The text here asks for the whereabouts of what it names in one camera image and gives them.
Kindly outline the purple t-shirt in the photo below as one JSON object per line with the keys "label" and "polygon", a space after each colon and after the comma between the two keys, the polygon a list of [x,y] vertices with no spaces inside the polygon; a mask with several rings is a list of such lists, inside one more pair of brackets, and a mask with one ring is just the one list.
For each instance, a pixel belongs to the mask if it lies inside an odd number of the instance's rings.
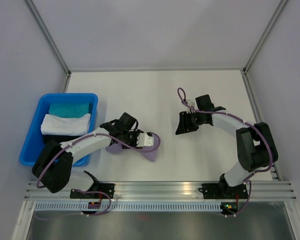
{"label": "purple t-shirt", "polygon": [[106,151],[110,154],[118,155],[121,154],[124,150],[134,150],[140,153],[145,159],[150,162],[154,162],[156,159],[157,151],[161,145],[160,137],[154,132],[147,132],[148,135],[154,137],[154,146],[149,147],[133,147],[129,148],[121,143],[115,142],[114,144],[106,147]]}

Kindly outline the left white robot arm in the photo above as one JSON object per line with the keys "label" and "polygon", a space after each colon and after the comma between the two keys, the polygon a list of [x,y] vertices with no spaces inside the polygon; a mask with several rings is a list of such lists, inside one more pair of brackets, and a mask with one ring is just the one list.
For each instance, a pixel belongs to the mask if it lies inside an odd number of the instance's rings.
{"label": "left white robot arm", "polygon": [[32,167],[32,174],[37,178],[36,187],[46,188],[53,194],[69,187],[81,190],[88,198],[96,197],[99,193],[96,178],[89,172],[73,170],[73,164],[115,144],[142,150],[147,134],[138,126],[138,120],[125,112],[119,119],[105,122],[81,137],[61,143],[49,141]]}

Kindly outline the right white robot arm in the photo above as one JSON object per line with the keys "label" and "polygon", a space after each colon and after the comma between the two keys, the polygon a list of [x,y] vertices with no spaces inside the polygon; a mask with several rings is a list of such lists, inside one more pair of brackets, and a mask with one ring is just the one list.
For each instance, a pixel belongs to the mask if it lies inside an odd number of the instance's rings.
{"label": "right white robot arm", "polygon": [[187,108],[179,113],[176,135],[195,132],[201,125],[219,128],[236,140],[237,163],[219,178],[218,192],[230,198],[257,173],[268,171],[278,158],[270,127],[265,122],[250,123],[215,106],[208,94],[194,101],[186,99],[182,88],[177,90],[181,103]]}

